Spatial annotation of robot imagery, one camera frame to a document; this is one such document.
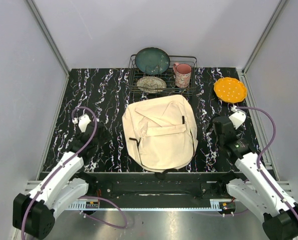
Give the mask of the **cream canvas student bag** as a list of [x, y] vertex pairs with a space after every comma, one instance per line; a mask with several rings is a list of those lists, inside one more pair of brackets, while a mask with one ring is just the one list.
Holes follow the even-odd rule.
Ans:
[[128, 155], [147, 171], [165, 174], [181, 169], [197, 150], [194, 112], [182, 95], [129, 104], [122, 125]]

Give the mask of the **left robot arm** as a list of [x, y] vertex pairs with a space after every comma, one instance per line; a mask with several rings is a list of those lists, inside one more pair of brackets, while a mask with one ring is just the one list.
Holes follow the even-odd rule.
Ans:
[[15, 197], [13, 227], [43, 240], [69, 205], [79, 197], [93, 197], [98, 188], [97, 179], [82, 169], [110, 137], [102, 122], [88, 123], [44, 180], [28, 194]]

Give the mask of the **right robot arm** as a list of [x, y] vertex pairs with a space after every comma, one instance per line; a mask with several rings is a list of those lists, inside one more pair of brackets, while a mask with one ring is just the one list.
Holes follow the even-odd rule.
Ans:
[[276, 182], [260, 161], [259, 154], [247, 140], [238, 138], [236, 130], [244, 116], [217, 116], [213, 129], [219, 148], [252, 184], [234, 172], [224, 174], [215, 190], [221, 198], [240, 201], [262, 224], [270, 240], [293, 240], [298, 237], [298, 203]]

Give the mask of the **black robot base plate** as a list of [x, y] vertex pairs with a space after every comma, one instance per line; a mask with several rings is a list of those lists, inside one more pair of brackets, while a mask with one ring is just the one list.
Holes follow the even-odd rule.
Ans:
[[124, 209], [210, 207], [210, 200], [232, 201], [225, 192], [224, 172], [169, 172], [157, 177], [149, 172], [96, 172], [84, 176], [96, 185], [100, 196]]

